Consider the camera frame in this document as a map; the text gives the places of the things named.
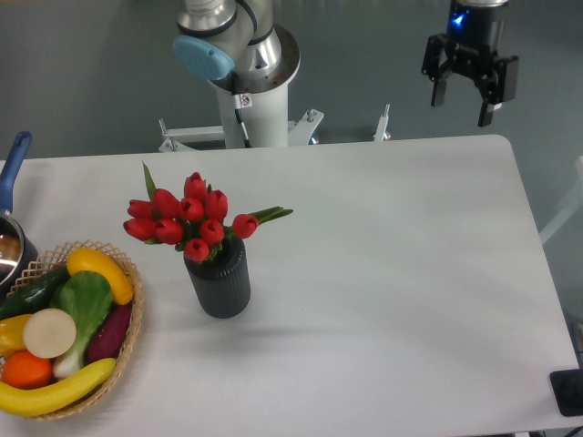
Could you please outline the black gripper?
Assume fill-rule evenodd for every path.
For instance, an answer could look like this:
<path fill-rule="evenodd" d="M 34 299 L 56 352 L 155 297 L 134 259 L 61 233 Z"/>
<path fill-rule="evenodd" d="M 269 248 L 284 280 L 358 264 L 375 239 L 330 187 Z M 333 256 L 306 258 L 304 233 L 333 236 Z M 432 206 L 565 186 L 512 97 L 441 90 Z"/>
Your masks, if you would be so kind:
<path fill-rule="evenodd" d="M 432 82 L 432 107 L 445 102 L 446 80 L 452 74 L 477 82 L 480 127 L 490 125 L 495 111 L 516 96 L 519 57 L 497 56 L 505 20 L 505 1 L 449 4 L 446 30 L 428 37 L 421 69 Z"/>

